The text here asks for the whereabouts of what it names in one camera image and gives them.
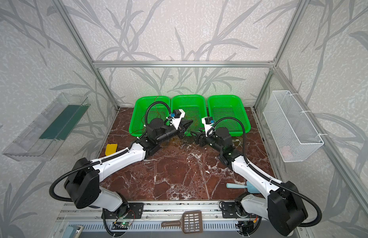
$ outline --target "black mounting plate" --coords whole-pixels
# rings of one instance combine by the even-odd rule
[[[241,218],[235,210],[235,202],[221,202],[220,208],[223,218]]]
[[[128,212],[127,216],[125,216],[123,219],[140,219],[142,218],[143,213],[143,207],[144,203],[142,202],[129,202],[130,211]],[[117,216],[112,212],[105,212],[105,219],[116,219]]]

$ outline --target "gray floor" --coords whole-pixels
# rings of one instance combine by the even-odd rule
[[[82,232],[80,238],[110,238],[111,236],[106,232]],[[122,238],[240,238],[241,235],[234,231],[205,231],[203,233],[184,234],[178,231],[159,231],[159,232],[126,232]],[[283,238],[270,224],[269,221],[262,221],[257,231],[250,236],[251,238],[258,237],[270,237],[270,238]],[[299,238],[297,233],[294,233],[291,238]]]

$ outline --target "brown marble surface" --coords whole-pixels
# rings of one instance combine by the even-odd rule
[[[118,144],[118,150],[135,139],[128,131],[134,108],[121,108],[106,144]],[[247,133],[246,153],[249,160],[274,175],[262,138],[250,107],[246,107],[251,130]],[[234,137],[242,151],[242,137]],[[131,164],[101,182],[101,186],[120,192],[127,200],[233,200],[244,189],[226,188],[226,183],[244,183],[245,179],[226,168],[210,146],[200,147],[191,137],[177,136],[161,145],[155,155]]]

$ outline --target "light blue handle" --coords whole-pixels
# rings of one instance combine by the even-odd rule
[[[236,183],[226,183],[226,188],[247,188],[249,193],[260,193],[249,181],[246,181],[246,185]]]

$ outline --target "yellow plastic object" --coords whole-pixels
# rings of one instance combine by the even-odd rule
[[[109,156],[109,155],[114,154],[117,151],[117,148],[118,148],[118,144],[107,144],[105,155]]]

